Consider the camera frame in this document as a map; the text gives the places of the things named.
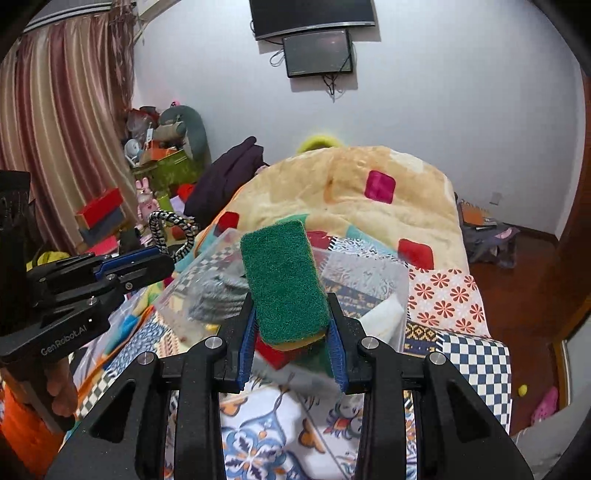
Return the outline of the person's left hand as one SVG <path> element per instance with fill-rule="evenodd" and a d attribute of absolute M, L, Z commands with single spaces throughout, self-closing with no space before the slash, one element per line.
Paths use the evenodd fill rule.
<path fill-rule="evenodd" d="M 67 358 L 45 368 L 47 391 L 52 397 L 52 411 L 59 416 L 69 417 L 77 409 L 77 389 Z"/>

